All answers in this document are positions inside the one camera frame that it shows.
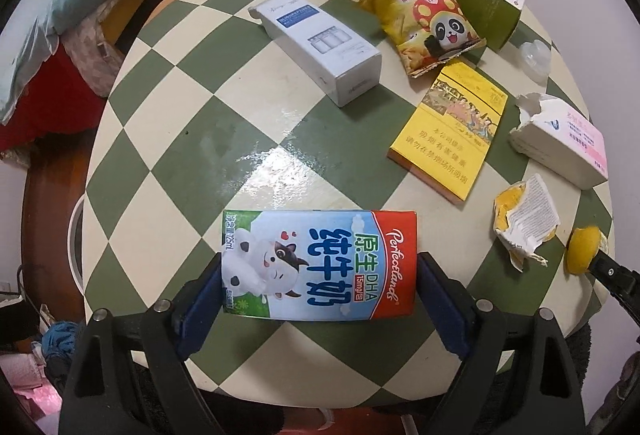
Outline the round green checkered table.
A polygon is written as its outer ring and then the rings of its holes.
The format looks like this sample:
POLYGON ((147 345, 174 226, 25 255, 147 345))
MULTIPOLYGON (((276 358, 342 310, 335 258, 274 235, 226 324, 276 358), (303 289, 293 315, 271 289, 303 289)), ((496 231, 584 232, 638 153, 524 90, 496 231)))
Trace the round green checkered table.
MULTIPOLYGON (((464 56, 507 90, 506 114, 464 207, 455 207, 386 152, 435 72, 409 78, 374 15, 358 0, 308 0, 378 46, 381 85, 344 109, 274 44, 248 8, 264 0, 174 0, 149 21, 122 64, 88 169, 82 225, 86 315, 126 315, 173 299, 220 250, 221 213, 263 208, 415 210, 419 251, 502 311, 550 308, 570 334, 600 311, 602 285, 568 275, 574 227, 597 225, 613 254, 608 184, 580 191, 515 152, 515 98, 562 98, 589 116, 552 45, 547 85, 518 69, 529 39, 552 44, 527 7, 500 52, 464 56), (556 237, 537 251, 548 267, 518 273, 492 236, 492 200, 539 173, 558 209, 556 237)), ((459 359, 442 347, 421 303, 409 317, 288 323, 218 315, 186 362, 203 389, 263 403, 351 408, 446 391, 459 359)))

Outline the red bed sheet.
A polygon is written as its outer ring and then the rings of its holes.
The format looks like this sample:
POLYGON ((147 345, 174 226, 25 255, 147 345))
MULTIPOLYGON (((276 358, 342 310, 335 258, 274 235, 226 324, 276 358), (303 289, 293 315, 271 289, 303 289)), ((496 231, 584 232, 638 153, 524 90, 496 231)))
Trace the red bed sheet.
POLYGON ((93 92, 60 45, 26 85, 9 123, 1 126, 1 151, 48 134, 95 128, 104 106, 105 99, 93 92))

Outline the pink cloth pile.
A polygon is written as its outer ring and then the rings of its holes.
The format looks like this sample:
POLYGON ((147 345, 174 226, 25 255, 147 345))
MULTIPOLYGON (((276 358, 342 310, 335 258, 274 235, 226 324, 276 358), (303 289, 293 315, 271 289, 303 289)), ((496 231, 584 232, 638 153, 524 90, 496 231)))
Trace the pink cloth pile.
POLYGON ((1 370, 29 418, 43 433, 57 434, 62 397, 44 375, 39 360, 32 354, 2 354, 1 370))

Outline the blue jacket on floor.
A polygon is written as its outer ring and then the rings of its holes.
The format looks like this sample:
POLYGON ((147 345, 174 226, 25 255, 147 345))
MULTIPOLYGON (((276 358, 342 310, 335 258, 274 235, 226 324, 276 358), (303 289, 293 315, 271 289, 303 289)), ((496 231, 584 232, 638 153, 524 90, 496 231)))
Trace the blue jacket on floor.
POLYGON ((41 339, 41 349, 47 363, 53 359, 60 359, 64 363, 73 361, 76 351, 76 340, 80 326, 73 321, 58 321, 53 323, 41 339))

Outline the yellow round object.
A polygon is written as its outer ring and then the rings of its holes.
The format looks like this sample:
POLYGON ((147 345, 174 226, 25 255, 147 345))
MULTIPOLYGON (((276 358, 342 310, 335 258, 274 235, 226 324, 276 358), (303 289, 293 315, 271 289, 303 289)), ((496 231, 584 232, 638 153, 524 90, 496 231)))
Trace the yellow round object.
POLYGON ((594 256, 600 251, 602 233, 597 226, 575 228, 568 240, 565 265, 571 275, 579 276, 589 269, 594 256))

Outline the white oligopeptides box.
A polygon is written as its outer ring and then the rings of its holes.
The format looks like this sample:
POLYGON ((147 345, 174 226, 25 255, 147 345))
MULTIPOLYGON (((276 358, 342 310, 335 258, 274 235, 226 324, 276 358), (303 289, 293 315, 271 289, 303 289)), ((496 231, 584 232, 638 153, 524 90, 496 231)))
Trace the white oligopeptides box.
POLYGON ((340 108, 380 83, 381 53, 308 0, 265 0, 248 12, 340 108))

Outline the yellow white wrapper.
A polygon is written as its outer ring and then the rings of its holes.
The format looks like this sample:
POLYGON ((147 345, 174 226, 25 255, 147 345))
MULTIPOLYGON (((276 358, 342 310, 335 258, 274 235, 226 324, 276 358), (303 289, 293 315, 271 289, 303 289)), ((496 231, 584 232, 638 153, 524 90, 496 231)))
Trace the yellow white wrapper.
POLYGON ((555 237, 559 225, 560 216, 539 174, 514 184, 494 199, 492 228, 519 273, 527 262, 548 266, 547 259, 536 250, 555 237))

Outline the white pink torn box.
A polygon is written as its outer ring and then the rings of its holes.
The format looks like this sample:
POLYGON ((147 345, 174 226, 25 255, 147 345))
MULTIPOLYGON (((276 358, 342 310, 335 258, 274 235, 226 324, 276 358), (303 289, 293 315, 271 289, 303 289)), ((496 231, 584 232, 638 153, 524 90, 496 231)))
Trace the white pink torn box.
POLYGON ((512 147, 580 190, 608 181, 603 135, 564 100, 539 92, 516 99, 520 124, 511 129, 512 147))

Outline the yellow cigarette carton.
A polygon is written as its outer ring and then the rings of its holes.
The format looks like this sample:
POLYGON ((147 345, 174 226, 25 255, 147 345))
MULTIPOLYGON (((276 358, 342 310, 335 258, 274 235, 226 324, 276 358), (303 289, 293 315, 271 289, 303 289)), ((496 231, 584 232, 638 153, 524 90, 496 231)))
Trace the yellow cigarette carton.
POLYGON ((480 175, 507 102, 497 85, 454 60, 425 91, 387 156, 461 205, 480 175))

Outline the white round trash bin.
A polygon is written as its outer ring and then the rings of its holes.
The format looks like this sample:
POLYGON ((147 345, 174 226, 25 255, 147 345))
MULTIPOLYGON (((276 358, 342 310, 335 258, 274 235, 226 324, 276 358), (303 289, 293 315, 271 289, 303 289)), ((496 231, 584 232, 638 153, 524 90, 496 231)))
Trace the white round trash bin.
POLYGON ((68 267, 80 294, 84 294, 84 281, 82 281, 82 214, 84 213, 85 195, 81 195, 75 203, 66 233, 66 254, 68 267))

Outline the yellow panda snack bag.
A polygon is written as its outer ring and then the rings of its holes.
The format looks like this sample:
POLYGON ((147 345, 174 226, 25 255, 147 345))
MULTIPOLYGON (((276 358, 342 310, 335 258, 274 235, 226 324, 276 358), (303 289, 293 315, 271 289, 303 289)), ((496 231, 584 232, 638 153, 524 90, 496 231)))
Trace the yellow panda snack bag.
POLYGON ((375 15, 413 78, 486 45, 457 0, 360 0, 358 5, 375 15))

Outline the milk carton with cow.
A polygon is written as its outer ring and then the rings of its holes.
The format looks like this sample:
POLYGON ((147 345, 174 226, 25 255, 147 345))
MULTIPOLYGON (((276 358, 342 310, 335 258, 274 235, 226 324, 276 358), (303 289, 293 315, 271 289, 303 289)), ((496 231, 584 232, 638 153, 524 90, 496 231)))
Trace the milk carton with cow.
POLYGON ((225 210, 224 310, 282 321, 408 316, 418 218, 396 210, 225 210))

